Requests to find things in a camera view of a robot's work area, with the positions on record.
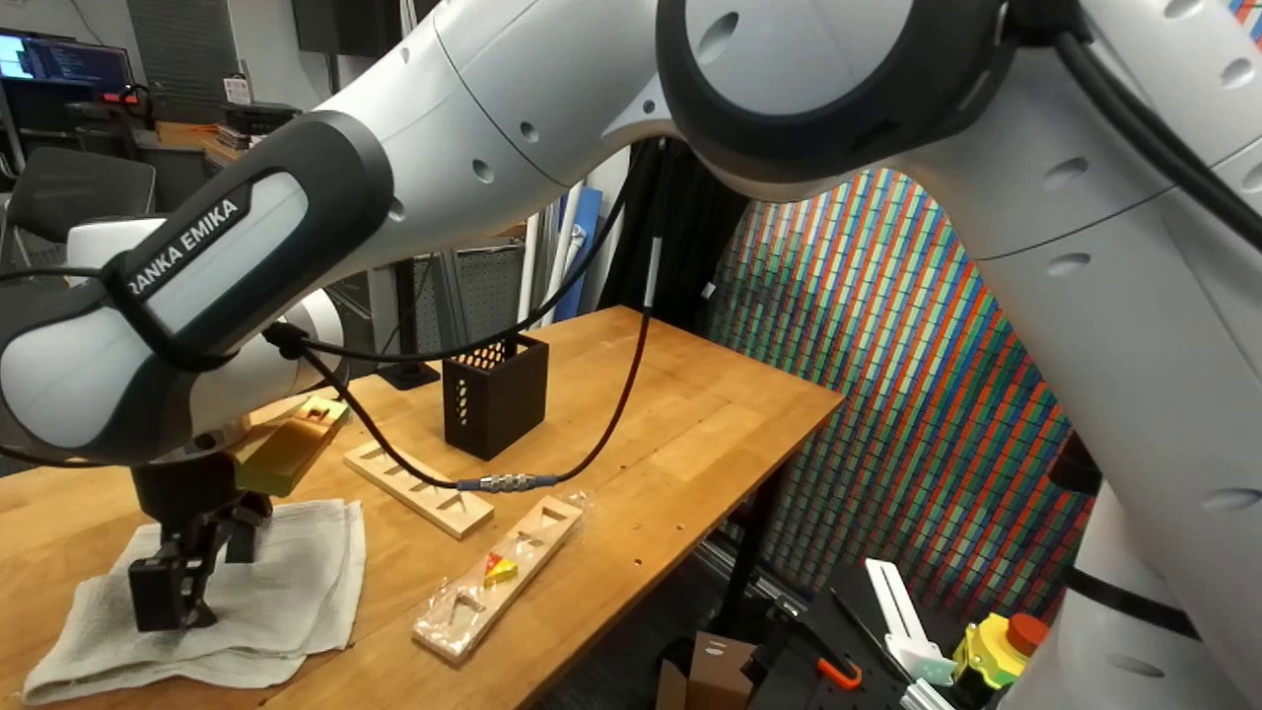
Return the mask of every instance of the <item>small wooden piece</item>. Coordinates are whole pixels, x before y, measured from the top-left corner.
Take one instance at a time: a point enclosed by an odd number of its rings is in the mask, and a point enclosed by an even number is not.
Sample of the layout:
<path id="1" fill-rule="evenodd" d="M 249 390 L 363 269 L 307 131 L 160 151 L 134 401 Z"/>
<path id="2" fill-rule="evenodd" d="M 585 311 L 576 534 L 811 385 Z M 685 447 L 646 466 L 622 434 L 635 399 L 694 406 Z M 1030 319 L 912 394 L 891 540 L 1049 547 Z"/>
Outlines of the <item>small wooden piece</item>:
<path id="1" fill-rule="evenodd" d="M 543 498 L 461 580 L 431 594 L 411 633 L 444 661 L 469 660 L 526 585 L 556 555 L 581 512 L 576 503 Z"/>
<path id="2" fill-rule="evenodd" d="M 389 461 L 386 451 L 377 451 L 376 441 L 357 447 L 348 455 L 348 461 L 376 484 L 389 488 L 397 499 L 406 499 L 411 509 L 418 509 L 423 518 L 431 518 L 436 530 L 444 530 L 451 537 L 465 537 L 469 530 L 476 530 L 481 520 L 490 520 L 493 503 L 461 493 L 461 488 L 432 488 L 423 484 L 418 478 L 411 478 L 406 470 L 397 470 Z"/>
<path id="3" fill-rule="evenodd" d="M 348 419 L 348 401 L 310 394 L 303 399 L 276 431 L 263 438 L 242 466 L 235 488 L 286 498 L 322 455 L 338 420 Z"/>

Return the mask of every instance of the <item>floor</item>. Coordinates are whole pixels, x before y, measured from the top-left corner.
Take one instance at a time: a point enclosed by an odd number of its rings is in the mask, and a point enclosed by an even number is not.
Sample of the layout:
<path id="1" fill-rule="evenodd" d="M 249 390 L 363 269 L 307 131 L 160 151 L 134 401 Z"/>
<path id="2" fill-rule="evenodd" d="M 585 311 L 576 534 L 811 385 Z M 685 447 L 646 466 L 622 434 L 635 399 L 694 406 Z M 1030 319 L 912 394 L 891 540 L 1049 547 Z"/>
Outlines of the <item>floor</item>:
<path id="1" fill-rule="evenodd" d="M 685 644 L 723 605 L 723 577 L 690 555 L 622 623 L 615 623 L 548 694 L 543 710 L 649 710 L 660 660 Z"/>

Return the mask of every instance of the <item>desk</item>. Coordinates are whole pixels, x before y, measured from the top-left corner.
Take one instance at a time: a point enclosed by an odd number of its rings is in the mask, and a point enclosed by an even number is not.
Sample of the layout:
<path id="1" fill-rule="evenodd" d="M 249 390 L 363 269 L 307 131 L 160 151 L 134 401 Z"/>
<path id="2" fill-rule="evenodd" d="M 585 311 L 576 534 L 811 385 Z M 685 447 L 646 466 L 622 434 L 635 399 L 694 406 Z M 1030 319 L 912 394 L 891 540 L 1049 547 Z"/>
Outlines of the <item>desk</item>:
<path id="1" fill-rule="evenodd" d="M 493 470 L 565 470 L 602 431 L 622 385 L 640 315 L 611 309 L 543 328 L 553 373 L 548 419 Z M 402 451 L 465 478 L 483 461 L 440 447 L 436 385 L 389 390 L 357 378 L 355 394 Z M 465 573 L 543 493 L 493 498 L 497 512 L 469 540 L 451 540 L 389 493 L 363 481 L 342 455 L 363 447 L 342 426 L 297 498 L 355 498 L 366 518 L 366 586 L 355 645 L 307 660 L 281 691 L 213 691 L 157 682 L 83 706 L 526 706 L 566 669 L 599 631 L 628 616 L 727 512 L 742 503 L 836 409 L 836 394 L 727 348 L 649 328 L 640 385 L 602 459 L 576 481 L 585 520 L 526 586 L 465 668 L 444 668 L 411 637 L 426 593 Z M 98 577 L 143 524 L 125 470 L 38 470 L 0 481 L 0 694 L 23 682 L 54 644 L 71 593 Z"/>
<path id="2" fill-rule="evenodd" d="M 242 156 L 242 151 L 221 140 L 213 121 L 157 121 L 157 144 L 200 151 L 213 167 Z"/>

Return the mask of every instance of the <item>black pencil holder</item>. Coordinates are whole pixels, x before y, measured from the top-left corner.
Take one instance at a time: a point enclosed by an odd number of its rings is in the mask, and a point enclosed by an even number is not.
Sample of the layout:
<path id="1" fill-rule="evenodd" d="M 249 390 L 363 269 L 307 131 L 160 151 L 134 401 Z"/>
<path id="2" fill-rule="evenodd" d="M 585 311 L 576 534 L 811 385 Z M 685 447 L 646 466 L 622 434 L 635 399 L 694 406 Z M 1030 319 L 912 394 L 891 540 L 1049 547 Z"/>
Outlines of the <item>black pencil holder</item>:
<path id="1" fill-rule="evenodd" d="M 493 459 L 543 420 L 548 342 L 514 336 L 440 357 L 444 441 Z"/>

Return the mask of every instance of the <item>white napkin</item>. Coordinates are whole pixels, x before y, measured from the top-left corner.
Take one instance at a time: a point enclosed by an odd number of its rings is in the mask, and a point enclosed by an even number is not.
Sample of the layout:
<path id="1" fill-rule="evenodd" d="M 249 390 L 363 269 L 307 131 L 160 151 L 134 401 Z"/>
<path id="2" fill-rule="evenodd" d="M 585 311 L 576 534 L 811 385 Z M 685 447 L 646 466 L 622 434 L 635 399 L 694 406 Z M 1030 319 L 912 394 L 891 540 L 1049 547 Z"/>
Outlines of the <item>white napkin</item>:
<path id="1" fill-rule="evenodd" d="M 307 656 L 352 644 L 363 593 L 363 509 L 352 499 L 273 509 L 252 564 L 215 561 L 206 585 L 213 628 L 134 631 L 125 568 L 155 547 L 157 524 L 143 524 L 108 577 L 73 586 L 63 633 L 26 673 L 26 706 L 172 673 L 213 685 L 276 685 Z"/>

